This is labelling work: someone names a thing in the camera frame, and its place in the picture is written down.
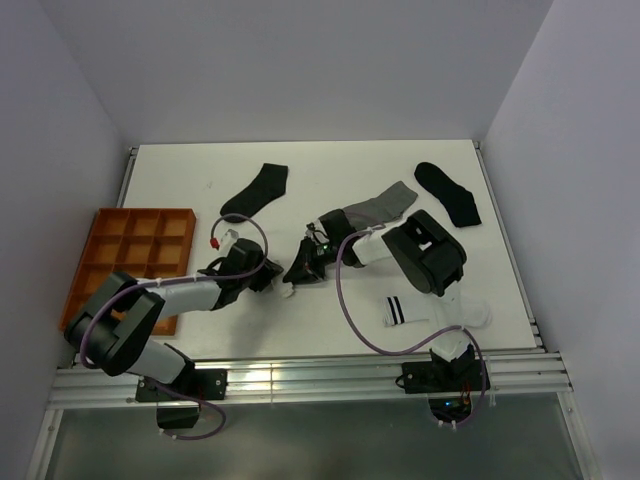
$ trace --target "black sock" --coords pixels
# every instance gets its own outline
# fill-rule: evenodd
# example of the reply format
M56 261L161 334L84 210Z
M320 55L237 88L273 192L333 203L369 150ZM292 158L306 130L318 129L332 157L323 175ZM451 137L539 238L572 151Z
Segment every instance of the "black sock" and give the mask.
M240 213L253 217L262 207L285 194L288 173L287 166L265 163L253 182L222 206L220 215ZM244 220L230 218L227 222L242 223Z
M414 176L427 192L440 200L456 227L470 227L482 223L473 193L451 180L438 167L422 162L416 167Z

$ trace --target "black stripe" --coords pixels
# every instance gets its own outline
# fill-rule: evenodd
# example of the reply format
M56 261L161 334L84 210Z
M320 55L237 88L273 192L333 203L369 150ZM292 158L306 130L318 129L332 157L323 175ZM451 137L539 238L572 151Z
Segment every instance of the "black stripe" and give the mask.
M404 315L402 314L402 308L400 307L400 301L398 300L398 297L393 297L393 299L396 301L396 307L398 307L398 315L400 315L400 323L404 323Z
M387 297L387 302L389 302L389 307L391 308L391 316L393 317L393 324L398 324L398 317L396 317L396 311L393 309L393 302L390 297Z

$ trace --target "metal frame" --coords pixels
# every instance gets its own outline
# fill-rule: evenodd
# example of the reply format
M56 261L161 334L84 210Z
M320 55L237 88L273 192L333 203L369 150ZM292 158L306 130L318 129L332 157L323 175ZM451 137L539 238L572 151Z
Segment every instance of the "metal frame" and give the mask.
M575 409L573 388L562 357L559 353L546 353L487 176L482 153L477 143L474 143L474 147L537 344L537 348L533 349L485 352L492 382L492 388L488 392L488 405L495 405L495 397L500 395L557 393L584 478L601 478L586 430ZM118 196L118 207L124 204L137 153L137 147L130 150ZM197 368L225 368L229 371L227 397L223 402L218 402L221 405L381 400L416 398L416 395L405 395L394 383L401 373L401 363L409 359L429 360L429 356L366 355L298 360L199 361ZM65 409L155 408L157 404L135 402L137 382L138 378L132 375L108 377L101 371L86 370L78 366L58 370L27 478L45 478ZM448 394L431 395L432 398L444 396ZM189 402L163 402L161 405L184 404Z

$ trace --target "white table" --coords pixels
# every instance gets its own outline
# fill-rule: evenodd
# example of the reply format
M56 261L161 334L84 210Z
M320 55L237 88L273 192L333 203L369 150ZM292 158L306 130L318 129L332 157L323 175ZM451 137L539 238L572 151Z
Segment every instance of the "white table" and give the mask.
M429 161L473 192L482 225L458 229L442 205L418 185L416 165ZM402 180L418 200L407 214L425 209L467 251L463 292L487 300L492 323L474 331L487 350L535 348L536 343L489 191L469 140L144 145L138 152L124 207L191 208L197 223L189 272L216 256L209 246L220 207L249 184L263 163L289 166L287 193L254 219L269 238L269 258L291 265L305 225L334 208L376 196ZM226 231L222 224L218 235ZM260 242L249 224L234 226ZM425 336L420 322L384 327L381 299L417 291L392 260L344 269L347 305L362 332L386 349L413 345ZM291 358L372 353L347 326L333 282L298 287L285 299L246 291L216 312L191 312L174 337L161 337L194 359Z

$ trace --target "gray floor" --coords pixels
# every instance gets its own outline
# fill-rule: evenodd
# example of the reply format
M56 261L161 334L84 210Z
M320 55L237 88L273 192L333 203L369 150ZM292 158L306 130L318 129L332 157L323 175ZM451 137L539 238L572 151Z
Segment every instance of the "gray floor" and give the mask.
M580 478L555 395L498 398L457 433L414 399L227 411L226 430L198 442L158 436L153 409L68 411L47 478Z

